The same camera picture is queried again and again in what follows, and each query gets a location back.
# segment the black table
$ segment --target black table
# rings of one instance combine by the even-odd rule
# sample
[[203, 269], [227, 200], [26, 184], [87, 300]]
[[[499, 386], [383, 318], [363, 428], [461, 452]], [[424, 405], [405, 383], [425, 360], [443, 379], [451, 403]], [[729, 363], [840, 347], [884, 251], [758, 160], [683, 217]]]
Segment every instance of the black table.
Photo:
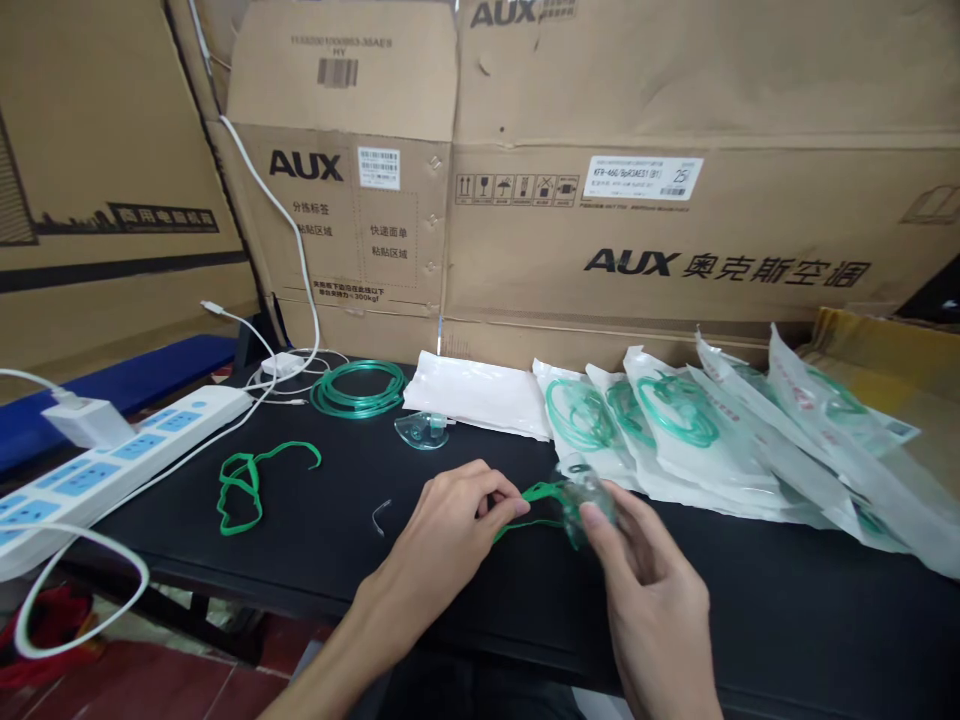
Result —
[[[404, 369], [412, 376], [413, 368]], [[358, 394], [382, 387], [362, 374], [344, 381], [353, 383], [344, 390]], [[552, 444], [463, 424], [451, 428], [442, 449], [417, 451], [393, 429], [402, 414], [345, 421], [310, 406], [264, 405], [96, 529], [140, 553], [161, 582], [301, 618], [342, 617], [403, 529], [424, 481], [480, 457], [523, 490], [556, 462]], [[263, 521], [222, 537], [220, 464], [290, 440], [315, 444], [321, 467], [308, 471], [312, 460], [302, 449], [264, 462]], [[245, 499], [238, 493], [231, 506]], [[387, 499], [381, 538], [371, 513]], [[728, 718], [960, 717], [956, 583], [840, 532], [654, 505], [710, 589]], [[88, 580], [118, 587], [111, 583], [119, 566], [99, 548], [78, 543], [67, 560]], [[554, 528], [508, 533], [423, 642], [582, 687], [619, 687], [599, 565]], [[249, 659], [250, 648], [236, 651], [244, 653]]]

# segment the power strip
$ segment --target power strip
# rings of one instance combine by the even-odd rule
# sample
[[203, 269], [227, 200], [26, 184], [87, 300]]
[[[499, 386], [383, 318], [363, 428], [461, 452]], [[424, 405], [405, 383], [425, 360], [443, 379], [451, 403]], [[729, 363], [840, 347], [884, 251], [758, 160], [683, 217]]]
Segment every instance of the power strip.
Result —
[[[88, 450], [7, 495], [0, 500], [0, 526], [59, 522], [89, 527], [252, 403], [242, 390], [202, 387], [140, 423], [133, 440], [113, 450]], [[0, 532], [0, 582], [32, 570], [71, 539], [43, 530]]]

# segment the cardboard box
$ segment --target cardboard box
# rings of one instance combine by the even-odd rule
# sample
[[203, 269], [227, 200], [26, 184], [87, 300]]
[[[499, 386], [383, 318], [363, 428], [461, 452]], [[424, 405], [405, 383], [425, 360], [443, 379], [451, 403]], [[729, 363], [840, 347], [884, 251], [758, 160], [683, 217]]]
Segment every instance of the cardboard box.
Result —
[[895, 311], [960, 251], [958, 12], [462, 3], [445, 322], [765, 342]]
[[[204, 120], [227, 109], [233, 47], [247, 7], [255, 0], [167, 0], [183, 64]], [[292, 2], [293, 0], [261, 0]], [[453, 0], [433, 0], [453, 8]]]
[[[318, 303], [438, 315], [455, 47], [450, 10], [438, 3], [247, 11], [227, 116], [300, 227]], [[289, 224], [220, 136], [258, 272], [279, 298], [303, 301]]]
[[0, 115], [0, 365], [62, 382], [223, 328], [202, 299], [256, 311], [160, 3], [5, 3]]
[[920, 428], [906, 450], [960, 500], [960, 336], [824, 310], [799, 354], [865, 405]]
[[[711, 338], [711, 343], [751, 365], [767, 363], [761, 342]], [[620, 333], [510, 325], [444, 318], [440, 354], [529, 370], [534, 358], [556, 367], [583, 372], [593, 363], [610, 372], [623, 370], [627, 348], [643, 345], [651, 355], [674, 367], [699, 367], [696, 338], [667, 333]]]
[[[306, 302], [281, 300], [283, 329], [294, 347], [313, 347], [313, 316]], [[317, 306], [320, 347], [344, 355], [417, 364], [420, 351], [435, 353], [437, 318], [391, 315], [371, 310]]]

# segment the adapter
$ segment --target adapter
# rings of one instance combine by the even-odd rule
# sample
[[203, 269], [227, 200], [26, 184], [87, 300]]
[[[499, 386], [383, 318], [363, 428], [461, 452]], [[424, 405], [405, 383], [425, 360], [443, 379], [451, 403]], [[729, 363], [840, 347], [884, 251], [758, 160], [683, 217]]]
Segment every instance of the adapter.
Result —
[[40, 414], [74, 445], [110, 449], [132, 440], [136, 435], [113, 403], [76, 396], [70, 400], [69, 403], [61, 401], [59, 405], [42, 410]]
[[260, 363], [260, 368], [267, 374], [282, 380], [297, 372], [306, 364], [306, 359], [292, 353], [277, 353]]

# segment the fingernail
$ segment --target fingernail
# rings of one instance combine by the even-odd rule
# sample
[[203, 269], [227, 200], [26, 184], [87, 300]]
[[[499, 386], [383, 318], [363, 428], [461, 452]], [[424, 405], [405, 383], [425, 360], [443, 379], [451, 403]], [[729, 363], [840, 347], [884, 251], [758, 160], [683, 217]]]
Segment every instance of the fingernail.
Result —
[[583, 520], [583, 526], [587, 528], [597, 527], [606, 520], [603, 510], [592, 502], [585, 502], [580, 506], [580, 519]]

